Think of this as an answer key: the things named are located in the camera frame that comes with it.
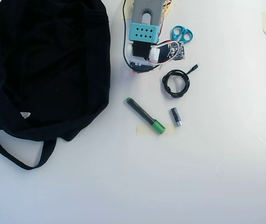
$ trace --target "cable connector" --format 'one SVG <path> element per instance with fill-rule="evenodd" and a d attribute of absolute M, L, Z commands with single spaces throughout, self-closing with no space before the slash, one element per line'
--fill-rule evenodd
<path fill-rule="evenodd" d="M 191 72 L 195 71 L 196 69 L 198 69 L 199 67 L 199 63 L 194 65 L 193 68 L 191 68 L 191 70 L 189 72 L 187 72 L 187 75 L 190 74 Z"/>

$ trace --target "circuit board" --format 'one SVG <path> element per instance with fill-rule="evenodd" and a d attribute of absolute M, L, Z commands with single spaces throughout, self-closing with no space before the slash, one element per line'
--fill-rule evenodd
<path fill-rule="evenodd" d="M 184 60 L 185 59 L 184 43 L 183 42 L 179 42 L 179 46 L 180 46 L 179 53 L 171 61 L 179 61 L 179 60 Z M 169 43 L 168 44 L 168 49 L 169 49 L 169 51 L 171 51 L 170 56 L 172 57 L 175 54 L 175 52 L 178 50 L 178 45 L 176 43 Z"/>

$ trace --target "gray plastic part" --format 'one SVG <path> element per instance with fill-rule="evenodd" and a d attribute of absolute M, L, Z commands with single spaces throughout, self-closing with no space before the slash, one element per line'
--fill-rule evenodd
<path fill-rule="evenodd" d="M 153 26 L 160 26 L 161 15 L 165 0 L 135 0 L 132 15 L 133 23 L 141 23 L 144 14 L 151 15 L 151 23 Z"/>

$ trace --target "green marker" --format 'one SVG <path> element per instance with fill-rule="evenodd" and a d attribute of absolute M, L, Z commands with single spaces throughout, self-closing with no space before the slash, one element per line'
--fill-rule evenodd
<path fill-rule="evenodd" d="M 137 112 L 139 113 L 150 125 L 160 134 L 163 134 L 165 131 L 165 127 L 161 125 L 160 122 L 153 119 L 145 110 L 141 108 L 132 98 L 127 98 L 127 103 Z"/>

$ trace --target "black backpack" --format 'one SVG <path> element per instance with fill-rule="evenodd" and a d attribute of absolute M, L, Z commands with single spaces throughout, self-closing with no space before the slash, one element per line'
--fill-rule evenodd
<path fill-rule="evenodd" d="M 101 0 L 2 0 L 0 130 L 43 141 L 36 167 L 1 145 L 23 169 L 42 166 L 57 138 L 71 141 L 108 105 L 110 32 Z"/>

